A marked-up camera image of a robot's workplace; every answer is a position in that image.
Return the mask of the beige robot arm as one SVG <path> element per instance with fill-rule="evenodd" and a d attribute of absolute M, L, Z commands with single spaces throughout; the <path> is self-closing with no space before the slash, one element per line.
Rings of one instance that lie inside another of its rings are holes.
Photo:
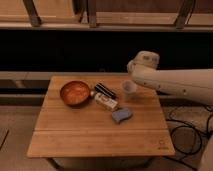
<path fill-rule="evenodd" d="M 213 69 L 158 70 L 160 56 L 140 51 L 128 62 L 127 71 L 138 85 L 213 107 Z M 213 130 L 198 171 L 213 171 Z"/>

